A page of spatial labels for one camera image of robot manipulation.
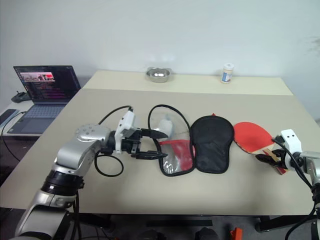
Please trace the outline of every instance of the laptop screen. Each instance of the laptop screen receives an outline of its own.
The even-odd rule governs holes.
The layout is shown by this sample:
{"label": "laptop screen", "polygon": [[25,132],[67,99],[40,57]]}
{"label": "laptop screen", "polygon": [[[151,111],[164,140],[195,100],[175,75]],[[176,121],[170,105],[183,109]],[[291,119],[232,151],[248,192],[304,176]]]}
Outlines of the laptop screen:
{"label": "laptop screen", "polygon": [[14,66],[35,103],[67,103],[80,84],[72,66]]}

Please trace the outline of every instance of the metal bowl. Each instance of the metal bowl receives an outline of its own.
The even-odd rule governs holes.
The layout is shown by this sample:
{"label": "metal bowl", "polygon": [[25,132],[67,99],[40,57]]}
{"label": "metal bowl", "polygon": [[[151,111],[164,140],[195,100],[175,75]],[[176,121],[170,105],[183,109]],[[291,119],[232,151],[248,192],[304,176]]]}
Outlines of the metal bowl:
{"label": "metal bowl", "polygon": [[169,68],[149,67],[145,74],[152,82],[165,83],[171,76],[171,71]]}

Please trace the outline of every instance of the laptop keyboard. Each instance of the laptop keyboard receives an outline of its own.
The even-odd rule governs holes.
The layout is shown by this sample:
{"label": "laptop keyboard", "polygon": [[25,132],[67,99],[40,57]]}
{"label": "laptop keyboard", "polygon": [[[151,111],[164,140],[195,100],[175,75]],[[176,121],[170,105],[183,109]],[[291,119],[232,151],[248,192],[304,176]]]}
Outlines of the laptop keyboard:
{"label": "laptop keyboard", "polygon": [[24,118],[41,118],[41,119],[55,119],[64,105],[52,106],[52,105],[34,105],[25,115]]}

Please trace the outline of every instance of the table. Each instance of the table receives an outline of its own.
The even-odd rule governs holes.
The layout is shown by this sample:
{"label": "table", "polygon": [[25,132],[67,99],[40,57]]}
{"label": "table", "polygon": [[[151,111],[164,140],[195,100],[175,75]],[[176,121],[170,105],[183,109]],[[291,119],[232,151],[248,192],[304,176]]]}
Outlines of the table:
{"label": "table", "polygon": [[[32,106],[34,105],[34,103],[29,100],[29,101],[22,101],[19,103],[16,102],[11,102],[1,113],[4,113],[7,109],[17,109],[20,112],[25,112],[28,111]],[[39,137],[41,134],[23,134],[23,133],[19,133],[19,134],[15,134],[15,133],[7,133],[7,131],[13,127],[13,125],[16,124],[16,122],[23,116],[23,114],[19,114],[18,116],[16,116],[14,119],[12,119],[6,126],[5,129],[3,130],[3,136],[12,136],[12,137]]]}
{"label": "table", "polygon": [[[97,72],[2,185],[1,207],[25,209],[42,186],[58,150],[73,137],[76,128],[97,123],[106,113],[127,104],[134,107],[142,128],[147,127],[147,115],[154,105],[169,104],[179,109],[189,123],[215,113],[233,125],[243,121],[257,123],[273,136],[291,128],[304,151],[320,151],[319,126],[280,78],[235,78],[224,85],[217,77],[184,76],[176,75],[172,82],[159,84],[146,81],[142,73]],[[268,88],[268,81],[273,86]],[[111,89],[106,89],[108,82]],[[173,90],[165,85],[178,82],[181,87]],[[184,84],[188,82],[194,83],[193,88]],[[115,113],[104,124],[114,130],[123,114]],[[143,151],[154,149],[150,139],[142,141]],[[234,142],[230,147],[229,168],[223,174],[195,169],[186,175],[166,177],[157,160],[138,160],[126,153],[118,157],[124,164],[122,175],[107,178],[92,166],[84,177],[84,189],[79,191],[81,213],[305,215],[313,206],[310,190],[295,172],[278,175]],[[111,159],[99,159],[99,166],[103,171],[116,168]]]}

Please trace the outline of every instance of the ping pong paddle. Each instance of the ping pong paddle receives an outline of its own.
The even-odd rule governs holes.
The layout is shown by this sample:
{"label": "ping pong paddle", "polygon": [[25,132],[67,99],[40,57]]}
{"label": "ping pong paddle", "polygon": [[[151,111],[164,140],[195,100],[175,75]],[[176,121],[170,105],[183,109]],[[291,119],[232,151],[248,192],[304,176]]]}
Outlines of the ping pong paddle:
{"label": "ping pong paddle", "polygon": [[[245,152],[249,154],[266,154],[272,157],[275,162],[280,161],[272,153],[274,142],[272,136],[263,127],[253,122],[239,122],[233,126],[234,141]],[[287,171],[281,167],[276,168],[280,174]]]}

